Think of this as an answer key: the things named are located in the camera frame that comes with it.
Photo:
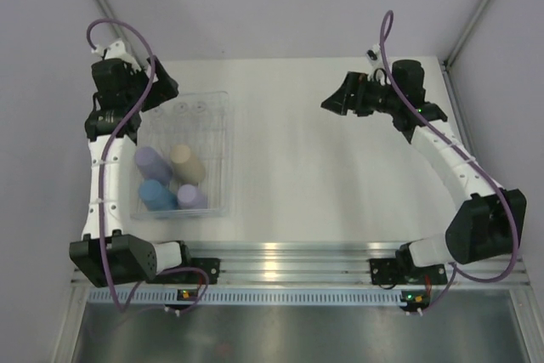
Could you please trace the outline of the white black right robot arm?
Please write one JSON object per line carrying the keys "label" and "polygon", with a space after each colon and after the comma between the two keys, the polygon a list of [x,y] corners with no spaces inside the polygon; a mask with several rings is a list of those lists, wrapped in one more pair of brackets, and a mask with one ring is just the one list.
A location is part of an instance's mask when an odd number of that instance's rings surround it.
{"label": "white black right robot arm", "polygon": [[408,242],[395,253],[399,277],[418,282],[428,267],[471,264],[518,249],[527,201],[518,190],[506,190],[484,176],[435,103],[426,101],[425,71],[416,60],[398,60],[390,70],[371,74],[350,71],[321,108],[339,116],[388,114],[436,172],[456,208],[445,232]]}

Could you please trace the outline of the blue plastic cup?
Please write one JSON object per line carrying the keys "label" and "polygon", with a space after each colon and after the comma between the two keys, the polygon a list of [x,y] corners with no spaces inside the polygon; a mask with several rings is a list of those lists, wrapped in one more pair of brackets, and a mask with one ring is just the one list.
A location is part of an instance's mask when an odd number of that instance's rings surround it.
{"label": "blue plastic cup", "polygon": [[139,187],[139,199],[149,211],[173,211],[178,209],[176,195],[154,179],[145,180]]}

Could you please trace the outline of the lilac plastic cup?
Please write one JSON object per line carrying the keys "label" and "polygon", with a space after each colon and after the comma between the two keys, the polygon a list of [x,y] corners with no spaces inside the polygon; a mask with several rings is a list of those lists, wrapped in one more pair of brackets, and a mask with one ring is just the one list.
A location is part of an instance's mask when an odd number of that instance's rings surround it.
{"label": "lilac plastic cup", "polygon": [[182,210],[201,210],[207,208],[207,197],[192,184],[183,184],[177,192],[178,206]]}
{"label": "lilac plastic cup", "polygon": [[139,147],[135,151],[134,161],[144,179],[154,179],[162,185],[170,184],[173,170],[154,148]]}

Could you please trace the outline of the beige plastic cup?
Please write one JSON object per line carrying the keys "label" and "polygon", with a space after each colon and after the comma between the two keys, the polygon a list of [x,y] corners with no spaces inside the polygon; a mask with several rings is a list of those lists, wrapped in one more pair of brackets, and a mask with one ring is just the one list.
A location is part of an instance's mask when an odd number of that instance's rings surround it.
{"label": "beige plastic cup", "polygon": [[169,157],[173,172],[179,181],[197,185],[205,179],[206,169],[188,145],[174,145]]}

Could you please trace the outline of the clear plastic cup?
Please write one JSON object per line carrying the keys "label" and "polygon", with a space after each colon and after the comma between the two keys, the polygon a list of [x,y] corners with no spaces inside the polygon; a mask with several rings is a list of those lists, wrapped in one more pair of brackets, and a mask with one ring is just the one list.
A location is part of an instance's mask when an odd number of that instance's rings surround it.
{"label": "clear plastic cup", "polygon": [[146,112],[147,121],[152,133],[161,133],[167,125],[167,114],[162,107],[156,107]]}
{"label": "clear plastic cup", "polygon": [[179,102],[173,107],[173,117],[176,121],[183,121],[190,117],[191,108],[186,102]]}
{"label": "clear plastic cup", "polygon": [[193,104],[191,112],[195,118],[201,121],[209,112],[208,104],[204,101],[197,101]]}

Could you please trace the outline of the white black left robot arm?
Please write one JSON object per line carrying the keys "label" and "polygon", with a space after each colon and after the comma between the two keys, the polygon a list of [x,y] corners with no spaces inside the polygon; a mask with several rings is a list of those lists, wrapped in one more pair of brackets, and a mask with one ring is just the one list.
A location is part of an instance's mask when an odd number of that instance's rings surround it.
{"label": "white black left robot arm", "polygon": [[134,155],[141,116],[124,116],[143,96],[143,111],[176,97],[178,84],[157,57],[143,69],[123,40],[95,49],[100,60],[91,66],[96,91],[84,123],[91,156],[88,216],[82,237],[69,246],[75,266],[96,287],[144,281],[157,283],[166,273],[177,283],[194,271],[189,248],[182,241],[153,244],[130,234]]}

